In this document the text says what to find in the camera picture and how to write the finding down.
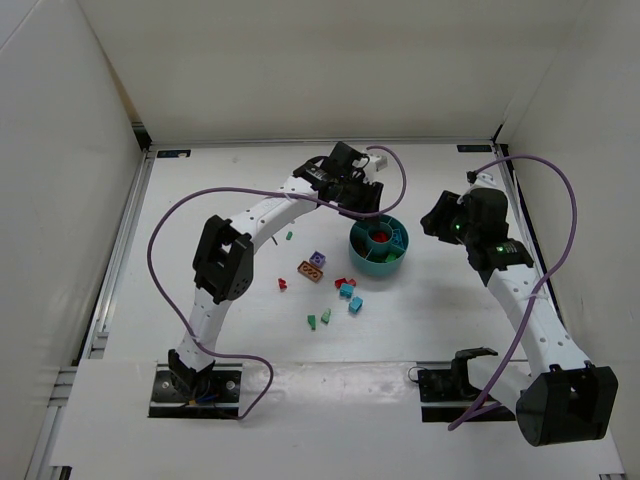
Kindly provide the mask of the long teal lego brick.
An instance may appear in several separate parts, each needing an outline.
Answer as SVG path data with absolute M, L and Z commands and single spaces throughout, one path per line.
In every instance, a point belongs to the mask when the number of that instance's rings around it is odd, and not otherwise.
M 400 248 L 404 248 L 405 243 L 404 243 L 403 235 L 400 229 L 392 230 L 391 242 L 393 245 L 396 245 Z

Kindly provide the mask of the teal divided round container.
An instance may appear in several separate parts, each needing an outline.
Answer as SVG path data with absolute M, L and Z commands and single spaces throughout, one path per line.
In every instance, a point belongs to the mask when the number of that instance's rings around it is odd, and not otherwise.
M 391 242 L 392 230 L 400 229 L 405 246 L 400 248 Z M 386 243 L 376 243 L 372 240 L 373 233 L 383 231 L 389 235 Z M 409 248 L 409 235 L 405 226 L 395 217 L 382 215 L 377 221 L 357 221 L 350 229 L 348 238 L 349 258 L 352 265 L 361 273 L 373 277 L 388 277 L 393 275 L 401 266 Z M 392 263 L 385 263 L 389 253 L 394 253 L 397 259 Z

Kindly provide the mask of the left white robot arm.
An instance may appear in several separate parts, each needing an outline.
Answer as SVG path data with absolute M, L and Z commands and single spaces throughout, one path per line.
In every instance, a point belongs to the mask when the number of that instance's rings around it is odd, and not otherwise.
M 190 314 L 181 317 L 186 333 L 168 353 L 176 389 L 194 396 L 211 389 L 224 319 L 233 301 L 249 289 L 260 247 L 320 206 L 355 220 L 376 218 L 383 185 L 373 176 L 386 165 L 385 156 L 339 142 L 329 155 L 296 168 L 277 191 L 259 191 L 261 199 L 254 206 L 230 218 L 214 215 L 205 222 L 192 262 L 194 304 Z

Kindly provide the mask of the big red lego block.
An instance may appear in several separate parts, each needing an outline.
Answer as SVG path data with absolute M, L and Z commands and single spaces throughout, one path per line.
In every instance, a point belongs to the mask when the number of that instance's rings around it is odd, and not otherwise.
M 383 231 L 373 233 L 371 238 L 376 243 L 386 243 L 389 241 L 389 235 Z

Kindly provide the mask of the purple square lego plate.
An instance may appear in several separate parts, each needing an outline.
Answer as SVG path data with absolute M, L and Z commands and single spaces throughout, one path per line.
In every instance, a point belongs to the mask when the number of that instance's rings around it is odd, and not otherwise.
M 326 263 L 326 256 L 318 251 L 315 251 L 309 258 L 309 262 L 318 268 L 322 268 Z

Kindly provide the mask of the teal sloped lego brick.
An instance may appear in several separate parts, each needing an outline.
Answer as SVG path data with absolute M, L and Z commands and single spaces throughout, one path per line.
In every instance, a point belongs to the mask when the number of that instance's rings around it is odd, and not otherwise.
M 339 286 L 339 295 L 343 298 L 351 298 L 357 283 L 354 279 L 343 281 Z

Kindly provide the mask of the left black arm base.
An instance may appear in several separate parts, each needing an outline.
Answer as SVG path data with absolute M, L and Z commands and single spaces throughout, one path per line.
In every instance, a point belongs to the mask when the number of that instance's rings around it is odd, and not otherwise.
M 187 386 L 166 364 L 156 367 L 148 404 L 154 419 L 231 420 L 239 415 L 241 364 L 214 363 L 194 386 Z

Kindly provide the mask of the orange flat lego plate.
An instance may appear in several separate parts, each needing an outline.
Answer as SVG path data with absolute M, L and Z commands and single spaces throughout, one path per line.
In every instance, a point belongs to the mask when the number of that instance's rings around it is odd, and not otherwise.
M 308 261 L 302 261 L 297 267 L 297 271 L 314 283 L 318 283 L 323 277 L 323 271 Z

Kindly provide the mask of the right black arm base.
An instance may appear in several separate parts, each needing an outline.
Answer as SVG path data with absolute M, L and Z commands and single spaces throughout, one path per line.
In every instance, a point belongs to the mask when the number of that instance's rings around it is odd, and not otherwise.
M 497 352 L 487 348 L 471 348 L 459 350 L 453 359 L 445 363 L 417 362 L 407 371 L 408 380 L 415 384 L 419 390 L 419 401 L 421 406 L 422 423 L 446 423 L 449 424 L 460 417 L 469 406 L 475 401 L 484 388 L 484 384 L 479 384 L 476 388 L 469 380 L 468 362 L 479 357 L 497 356 Z M 507 379 L 512 383 L 519 381 L 518 387 L 509 387 L 507 393 L 513 389 L 516 400 L 521 390 L 524 390 L 530 383 L 530 375 L 518 368 L 521 365 L 509 365 L 501 379 L 491 390 L 498 393 L 499 386 L 505 386 Z M 512 413 L 505 406 L 493 406 L 496 404 L 494 397 L 488 396 L 481 405 L 482 408 L 491 409 L 485 413 L 474 413 L 468 422 L 513 422 L 516 420 Z

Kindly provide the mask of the teal studded lego brick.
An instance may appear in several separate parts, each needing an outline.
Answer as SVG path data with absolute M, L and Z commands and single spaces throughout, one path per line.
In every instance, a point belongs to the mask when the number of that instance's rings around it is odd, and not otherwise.
M 358 296 L 353 296 L 349 302 L 348 310 L 351 314 L 356 315 L 362 309 L 363 304 L 364 304 L 364 301 L 362 298 Z

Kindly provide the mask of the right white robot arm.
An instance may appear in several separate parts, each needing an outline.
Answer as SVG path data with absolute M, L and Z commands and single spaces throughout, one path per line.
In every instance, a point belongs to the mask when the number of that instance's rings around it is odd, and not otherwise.
M 485 402 L 492 399 L 514 414 L 532 446 L 600 440 L 608 429 L 617 377 L 589 359 L 541 298 L 532 257 L 508 235 L 507 212 L 503 191 L 473 187 L 463 195 L 443 192 L 421 220 L 426 235 L 464 246 L 471 268 L 514 327 L 515 344 L 530 369 L 523 373 L 489 347 L 458 351 L 451 362 L 452 383 L 475 398 L 450 426 L 486 413 Z

